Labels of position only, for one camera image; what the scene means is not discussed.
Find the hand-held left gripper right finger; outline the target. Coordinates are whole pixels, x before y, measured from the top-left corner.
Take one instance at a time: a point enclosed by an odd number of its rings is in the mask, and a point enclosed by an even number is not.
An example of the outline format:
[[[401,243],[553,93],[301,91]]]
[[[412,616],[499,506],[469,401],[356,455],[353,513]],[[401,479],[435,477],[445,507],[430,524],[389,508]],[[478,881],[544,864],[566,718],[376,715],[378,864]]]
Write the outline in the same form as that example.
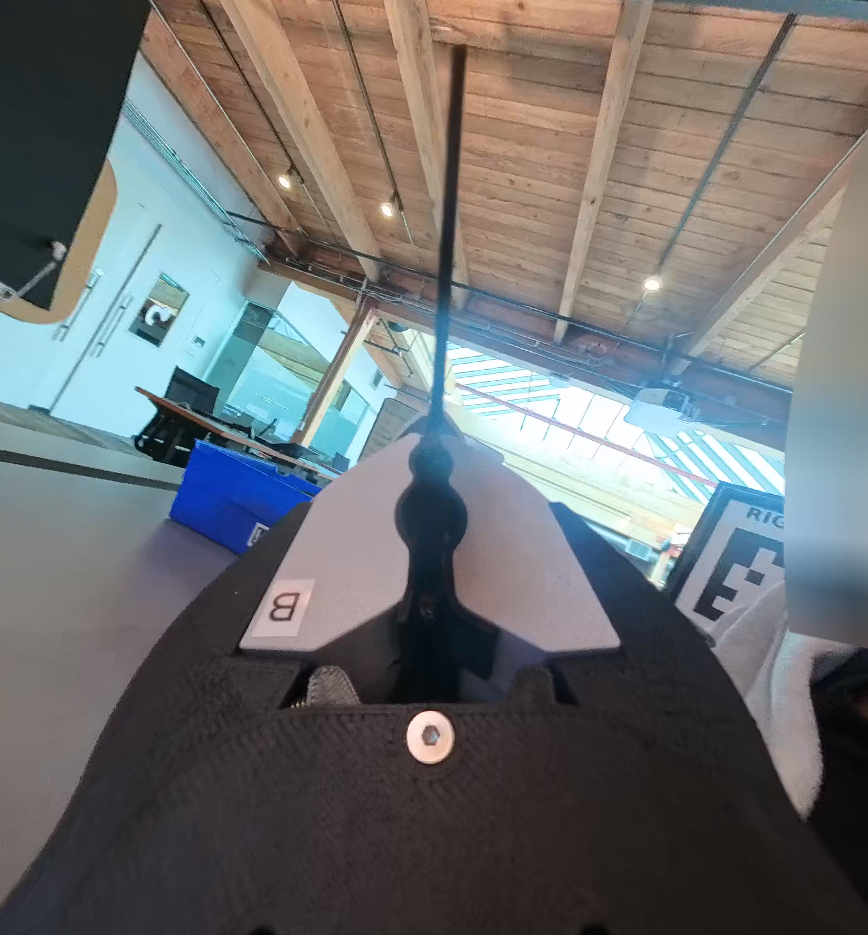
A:
[[[489,672],[461,669],[460,699],[494,703],[522,668],[617,651],[620,637],[549,501],[485,445],[453,436],[445,445],[450,483],[467,511],[453,554],[454,593],[495,634]]]

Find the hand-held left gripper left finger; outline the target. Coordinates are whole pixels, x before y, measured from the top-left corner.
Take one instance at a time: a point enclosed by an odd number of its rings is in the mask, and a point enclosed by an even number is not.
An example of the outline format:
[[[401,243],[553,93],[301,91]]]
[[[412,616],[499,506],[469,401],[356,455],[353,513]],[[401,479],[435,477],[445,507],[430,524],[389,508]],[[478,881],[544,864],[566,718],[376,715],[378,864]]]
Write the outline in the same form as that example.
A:
[[[313,498],[239,641],[243,653],[336,666],[363,702],[392,694],[409,575],[395,514],[419,439],[405,434]]]

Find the blue storage bin white label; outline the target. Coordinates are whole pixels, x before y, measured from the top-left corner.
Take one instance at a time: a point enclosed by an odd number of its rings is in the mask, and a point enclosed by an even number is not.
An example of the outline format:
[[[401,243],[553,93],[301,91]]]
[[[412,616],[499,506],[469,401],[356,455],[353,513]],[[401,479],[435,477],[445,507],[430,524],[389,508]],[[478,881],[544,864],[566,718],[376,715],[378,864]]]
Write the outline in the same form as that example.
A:
[[[170,519],[225,547],[247,552],[320,488],[283,474],[273,462],[199,440],[170,508]]]

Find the black zip tie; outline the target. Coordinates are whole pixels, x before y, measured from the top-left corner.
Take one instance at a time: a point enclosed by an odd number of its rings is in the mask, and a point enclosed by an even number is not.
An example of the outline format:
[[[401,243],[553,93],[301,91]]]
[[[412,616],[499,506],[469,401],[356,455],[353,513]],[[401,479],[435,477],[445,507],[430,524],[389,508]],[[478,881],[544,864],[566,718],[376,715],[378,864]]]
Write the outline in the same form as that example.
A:
[[[458,187],[467,57],[466,45],[460,44],[453,47],[437,279],[435,371],[426,440],[428,474],[432,485],[433,531],[430,555],[425,560],[423,587],[418,599],[421,618],[427,623],[433,622],[440,615],[441,607],[447,602],[447,594],[453,588],[453,553],[467,526],[466,508],[451,485],[453,462],[444,444],[447,420],[443,399],[446,388],[446,362],[454,282],[453,261],[459,203]]]

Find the wooden office desk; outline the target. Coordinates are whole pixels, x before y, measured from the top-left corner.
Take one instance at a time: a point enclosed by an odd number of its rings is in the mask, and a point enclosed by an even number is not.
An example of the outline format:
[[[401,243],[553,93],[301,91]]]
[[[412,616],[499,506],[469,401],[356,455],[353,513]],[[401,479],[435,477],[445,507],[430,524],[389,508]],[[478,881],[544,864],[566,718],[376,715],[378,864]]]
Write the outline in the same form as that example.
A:
[[[176,402],[167,399],[164,396],[152,393],[151,391],[148,391],[140,386],[135,386],[134,389],[136,393],[145,397],[147,401],[152,403],[158,411],[165,412],[169,417],[178,420],[183,424],[190,424],[203,429],[207,434],[220,438],[223,441],[240,445],[243,450],[253,451],[259,457],[273,462],[283,463],[287,466],[291,466],[292,468],[300,468],[304,471],[308,471],[314,475],[320,476],[328,481],[332,481],[341,475],[339,471],[336,471],[333,468],[321,468],[312,462],[300,460],[288,454],[274,450],[263,442],[256,441],[253,438],[244,437],[241,434],[238,434],[236,431],[233,431],[216,422],[212,419],[212,417],[207,417],[194,412]]]

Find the grey desk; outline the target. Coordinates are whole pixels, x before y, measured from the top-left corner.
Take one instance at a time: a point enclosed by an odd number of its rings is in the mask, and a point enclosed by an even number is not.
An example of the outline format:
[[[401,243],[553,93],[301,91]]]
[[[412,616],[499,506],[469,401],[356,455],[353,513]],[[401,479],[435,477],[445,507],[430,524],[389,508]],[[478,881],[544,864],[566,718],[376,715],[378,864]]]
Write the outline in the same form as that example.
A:
[[[0,423],[0,901],[148,650],[234,560],[169,520],[182,476]]]

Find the glass skylight roof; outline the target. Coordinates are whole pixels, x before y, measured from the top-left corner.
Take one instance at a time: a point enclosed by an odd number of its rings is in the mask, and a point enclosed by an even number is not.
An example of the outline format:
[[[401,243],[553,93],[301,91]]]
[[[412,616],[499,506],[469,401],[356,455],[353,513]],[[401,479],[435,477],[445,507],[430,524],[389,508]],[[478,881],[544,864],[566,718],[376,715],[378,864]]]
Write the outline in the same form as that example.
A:
[[[455,396],[469,415],[506,438],[573,455],[611,474],[705,505],[716,485],[785,493],[782,456],[698,427],[660,436],[626,421],[628,404],[451,345]]]

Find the white ceiling projector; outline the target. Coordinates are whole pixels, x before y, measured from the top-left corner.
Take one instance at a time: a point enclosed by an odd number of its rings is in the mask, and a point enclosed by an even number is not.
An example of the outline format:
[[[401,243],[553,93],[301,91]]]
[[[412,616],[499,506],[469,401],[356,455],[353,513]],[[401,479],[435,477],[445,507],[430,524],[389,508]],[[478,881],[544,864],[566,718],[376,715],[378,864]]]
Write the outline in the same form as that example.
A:
[[[623,416],[628,426],[659,437],[674,438],[699,422],[700,408],[677,387],[648,387],[640,390]]]

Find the black framed marker sign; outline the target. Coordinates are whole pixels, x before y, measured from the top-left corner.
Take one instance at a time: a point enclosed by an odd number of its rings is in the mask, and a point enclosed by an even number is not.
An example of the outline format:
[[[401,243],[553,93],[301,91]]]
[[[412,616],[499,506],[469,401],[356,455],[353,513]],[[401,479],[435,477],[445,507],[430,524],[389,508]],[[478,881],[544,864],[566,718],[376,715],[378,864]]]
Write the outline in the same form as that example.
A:
[[[784,579],[784,497],[720,484],[706,504],[663,594],[714,645],[731,614]]]

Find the black office chair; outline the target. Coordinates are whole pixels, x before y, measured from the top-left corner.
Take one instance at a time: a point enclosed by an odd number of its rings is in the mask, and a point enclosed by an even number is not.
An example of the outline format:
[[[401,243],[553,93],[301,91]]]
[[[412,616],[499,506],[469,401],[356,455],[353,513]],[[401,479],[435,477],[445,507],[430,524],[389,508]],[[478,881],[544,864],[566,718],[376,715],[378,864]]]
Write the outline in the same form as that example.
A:
[[[133,438],[139,453],[153,461],[185,468],[190,457],[186,446],[185,422],[171,412],[157,408],[147,425]]]

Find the person's black shirt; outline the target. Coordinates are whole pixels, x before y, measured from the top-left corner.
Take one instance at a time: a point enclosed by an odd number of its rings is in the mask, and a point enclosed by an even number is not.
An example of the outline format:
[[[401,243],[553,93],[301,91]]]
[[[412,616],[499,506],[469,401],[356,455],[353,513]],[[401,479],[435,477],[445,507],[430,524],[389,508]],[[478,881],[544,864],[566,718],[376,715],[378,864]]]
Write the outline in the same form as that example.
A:
[[[868,649],[814,684],[823,777],[811,824],[868,905]]]

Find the framed wall picture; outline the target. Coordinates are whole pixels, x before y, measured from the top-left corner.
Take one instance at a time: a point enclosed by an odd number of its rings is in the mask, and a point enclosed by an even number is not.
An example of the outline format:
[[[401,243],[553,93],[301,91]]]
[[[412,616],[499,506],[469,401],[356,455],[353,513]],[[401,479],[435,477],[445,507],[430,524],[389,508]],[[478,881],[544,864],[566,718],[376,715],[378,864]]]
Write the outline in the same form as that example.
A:
[[[128,325],[128,333],[159,348],[183,311],[190,293],[171,276],[160,273]]]

